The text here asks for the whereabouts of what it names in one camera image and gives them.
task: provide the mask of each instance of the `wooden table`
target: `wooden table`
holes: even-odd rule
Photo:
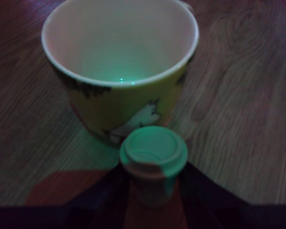
[[[53,172],[118,162],[76,118],[43,53],[41,27],[60,2],[0,0],[0,205],[24,204]],[[214,182],[250,203],[286,203],[286,1],[188,3],[201,39],[170,128]]]

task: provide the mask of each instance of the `travel mug lid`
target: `travel mug lid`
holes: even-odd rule
[[[123,142],[123,167],[138,178],[159,179],[176,176],[187,161],[184,140],[173,131],[147,126],[133,131]]]

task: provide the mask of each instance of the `yellow mug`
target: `yellow mug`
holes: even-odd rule
[[[198,39],[191,7],[178,0],[66,0],[41,34],[74,111],[114,145],[168,120]]]

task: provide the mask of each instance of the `mug handle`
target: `mug handle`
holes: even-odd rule
[[[186,7],[192,14],[194,13],[194,10],[193,10],[193,8],[189,5],[189,4],[187,4],[187,3],[185,3],[185,2],[183,2],[183,1],[180,1],[180,0],[178,0],[184,7]]]

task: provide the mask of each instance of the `mug rim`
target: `mug rim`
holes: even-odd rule
[[[164,79],[166,76],[169,76],[171,74],[173,74],[174,72],[178,71],[178,69],[180,69],[182,66],[184,66],[187,61],[191,58],[191,56],[194,54],[196,47],[198,45],[198,41],[199,41],[199,29],[198,29],[198,23],[196,21],[196,18],[194,17],[194,15],[190,12],[190,10],[183,5],[183,2],[180,0],[173,0],[174,3],[176,3],[179,7],[181,7],[184,12],[192,19],[192,24],[194,26],[194,37],[193,37],[193,42],[191,45],[191,48],[189,49],[189,51],[187,52],[187,54],[174,66],[172,66],[171,68],[156,74],[156,75],[152,75],[146,79],[141,79],[141,80],[135,80],[135,81],[128,81],[128,82],[123,82],[123,83],[119,83],[119,82],[111,82],[111,81],[102,81],[102,80],[95,80],[95,79],[91,79],[91,78],[87,78],[84,76],[81,76],[79,74],[76,74],[72,71],[70,71],[69,69],[67,69],[66,67],[62,66],[59,62],[57,62],[55,60],[55,58],[53,57],[53,55],[51,54],[50,50],[48,49],[48,45],[46,43],[46,39],[45,39],[45,29],[47,27],[47,25],[50,23],[51,18],[53,17],[53,15],[59,10],[59,8],[62,8],[64,5],[72,2],[74,0],[66,0],[63,3],[59,4],[47,17],[46,21],[44,22],[43,26],[42,26],[42,30],[41,30],[41,44],[43,47],[43,50],[47,56],[47,58],[50,60],[50,62],[54,65],[55,68],[57,68],[59,71],[63,72],[64,74],[66,74],[68,77],[80,81],[82,83],[88,83],[88,84],[93,84],[93,85],[98,85],[98,86],[102,86],[102,87],[134,87],[134,86],[140,86],[140,85],[144,85],[144,84],[149,84],[149,83],[154,83],[156,81],[162,80]]]

